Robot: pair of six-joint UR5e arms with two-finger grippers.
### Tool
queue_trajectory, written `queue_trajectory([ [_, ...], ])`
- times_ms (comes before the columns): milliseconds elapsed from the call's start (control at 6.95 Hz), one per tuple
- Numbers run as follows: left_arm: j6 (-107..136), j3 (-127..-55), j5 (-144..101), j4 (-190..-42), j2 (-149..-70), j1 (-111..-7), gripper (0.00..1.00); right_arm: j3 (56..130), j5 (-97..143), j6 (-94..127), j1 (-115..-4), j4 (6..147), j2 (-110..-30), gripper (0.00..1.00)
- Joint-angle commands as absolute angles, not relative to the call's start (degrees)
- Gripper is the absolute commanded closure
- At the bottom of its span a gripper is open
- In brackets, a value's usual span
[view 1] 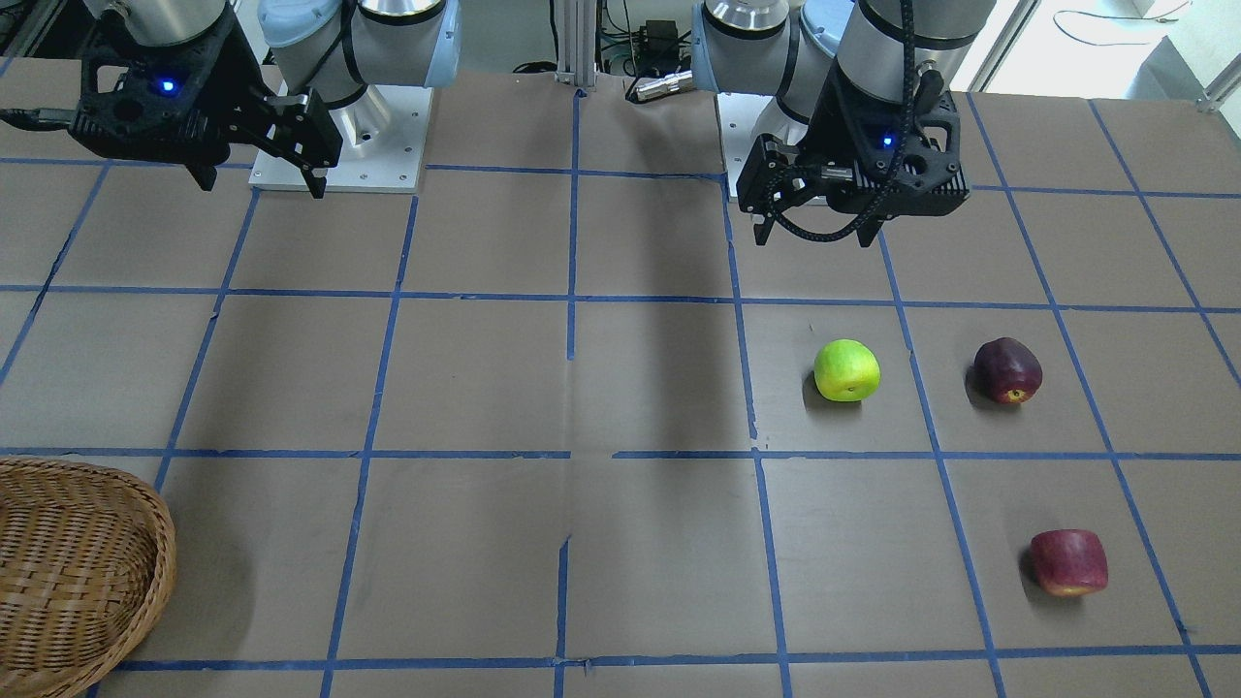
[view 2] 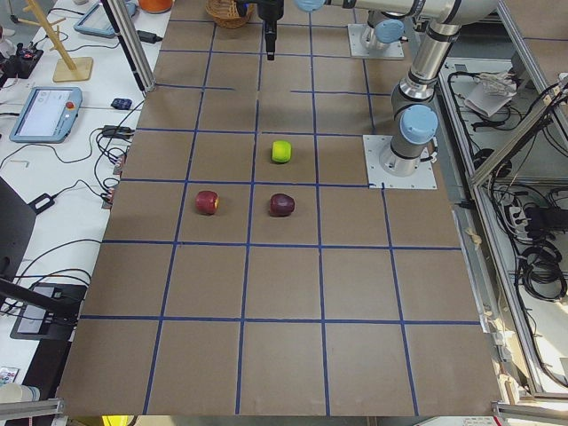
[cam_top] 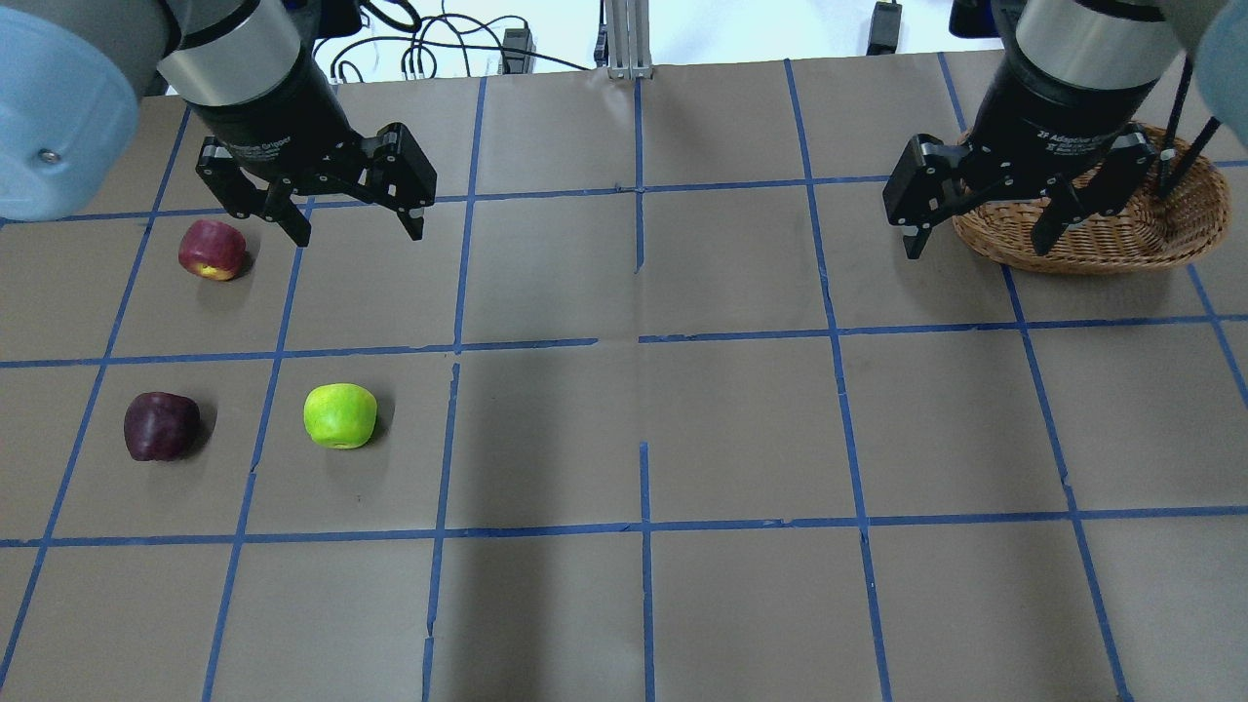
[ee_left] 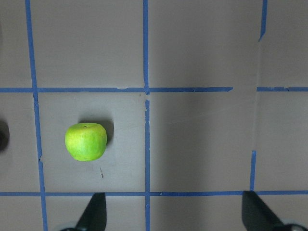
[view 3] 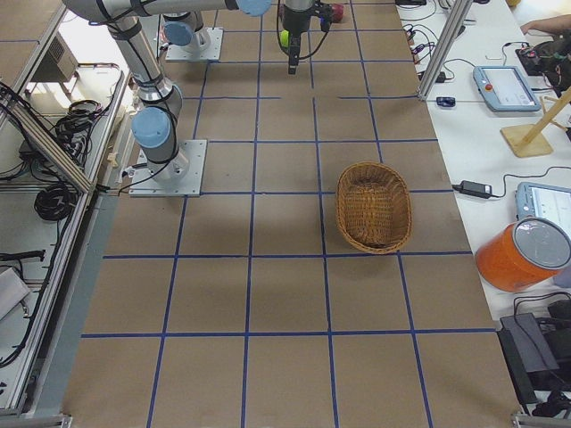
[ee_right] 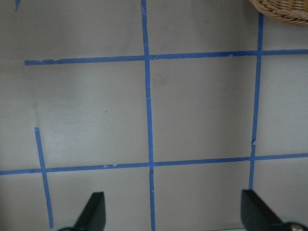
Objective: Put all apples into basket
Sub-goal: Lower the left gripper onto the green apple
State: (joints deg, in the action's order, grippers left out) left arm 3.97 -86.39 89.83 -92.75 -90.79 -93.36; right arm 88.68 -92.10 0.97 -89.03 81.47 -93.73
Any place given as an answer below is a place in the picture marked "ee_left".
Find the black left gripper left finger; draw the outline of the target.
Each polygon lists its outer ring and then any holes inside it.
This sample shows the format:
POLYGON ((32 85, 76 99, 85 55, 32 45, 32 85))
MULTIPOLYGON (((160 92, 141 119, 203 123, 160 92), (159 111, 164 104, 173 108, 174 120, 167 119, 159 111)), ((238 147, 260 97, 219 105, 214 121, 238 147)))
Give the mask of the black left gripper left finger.
POLYGON ((107 224, 105 193, 95 193, 75 226, 77 231, 104 231, 107 224))

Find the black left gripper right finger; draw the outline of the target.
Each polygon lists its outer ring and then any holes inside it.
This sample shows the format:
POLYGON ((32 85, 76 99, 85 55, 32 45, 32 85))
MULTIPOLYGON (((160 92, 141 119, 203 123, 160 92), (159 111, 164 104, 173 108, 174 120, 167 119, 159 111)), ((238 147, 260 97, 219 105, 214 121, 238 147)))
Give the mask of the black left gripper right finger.
POLYGON ((243 192, 242 222, 247 231, 298 230, 296 224, 284 224, 254 191, 243 192))

